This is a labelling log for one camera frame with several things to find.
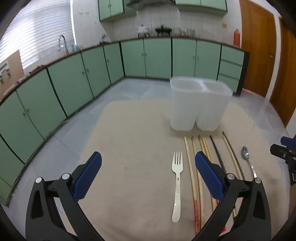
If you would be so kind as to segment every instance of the faucet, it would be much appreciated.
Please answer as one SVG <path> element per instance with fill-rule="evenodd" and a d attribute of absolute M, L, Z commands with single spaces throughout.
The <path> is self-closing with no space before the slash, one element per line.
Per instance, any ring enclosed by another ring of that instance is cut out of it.
<path fill-rule="evenodd" d="M 65 39 L 64 35 L 59 36 L 59 47 L 57 48 L 57 51 L 61 51 L 61 47 L 63 47 L 63 45 L 61 45 L 61 37 L 64 39 L 64 43 L 65 43 L 65 47 L 66 47 L 66 54 L 69 54 L 66 39 Z"/>

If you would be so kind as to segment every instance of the drawer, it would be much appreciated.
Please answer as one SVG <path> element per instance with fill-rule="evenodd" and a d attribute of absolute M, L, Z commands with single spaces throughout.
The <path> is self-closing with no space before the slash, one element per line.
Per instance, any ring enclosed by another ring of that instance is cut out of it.
<path fill-rule="evenodd" d="M 218 76 L 218 80 L 221 81 L 221 82 L 224 82 L 225 84 L 227 84 L 229 86 L 229 88 L 231 88 L 232 91 L 234 93 L 236 93 L 237 87 L 239 85 L 239 81 L 238 80 L 231 79 L 231 78 L 228 78 L 228 77 L 225 77 L 225 76 L 222 76 L 222 75 L 219 75 Z"/>
<path fill-rule="evenodd" d="M 222 45 L 221 59 L 242 65 L 244 51 Z"/>
<path fill-rule="evenodd" d="M 227 63 L 221 60 L 219 74 L 228 75 L 230 77 L 233 77 L 239 80 L 241 76 L 241 72 L 242 72 L 241 66 Z"/>

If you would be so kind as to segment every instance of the bottle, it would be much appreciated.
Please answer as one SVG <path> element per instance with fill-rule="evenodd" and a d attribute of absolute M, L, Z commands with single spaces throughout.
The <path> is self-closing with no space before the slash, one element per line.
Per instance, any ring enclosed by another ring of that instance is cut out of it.
<path fill-rule="evenodd" d="M 233 45 L 235 46 L 240 46 L 240 32 L 238 29 L 236 29 L 234 31 L 234 35 L 233 35 Z"/>

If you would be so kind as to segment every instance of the plastic bin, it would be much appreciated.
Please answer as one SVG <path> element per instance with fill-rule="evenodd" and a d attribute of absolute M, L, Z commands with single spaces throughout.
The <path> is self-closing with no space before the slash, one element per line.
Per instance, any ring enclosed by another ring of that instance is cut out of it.
<path fill-rule="evenodd" d="M 205 131 L 217 129 L 233 94 L 223 82 L 192 77 L 172 77 L 171 128 L 190 131 L 196 122 Z"/>

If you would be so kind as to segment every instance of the window blinds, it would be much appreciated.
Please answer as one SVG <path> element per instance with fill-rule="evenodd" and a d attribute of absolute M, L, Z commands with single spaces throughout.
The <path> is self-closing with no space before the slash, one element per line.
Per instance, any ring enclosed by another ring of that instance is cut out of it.
<path fill-rule="evenodd" d="M 0 41 L 0 62 L 20 50 L 23 68 L 57 52 L 59 35 L 74 43 L 70 0 L 32 0 L 13 19 Z"/>

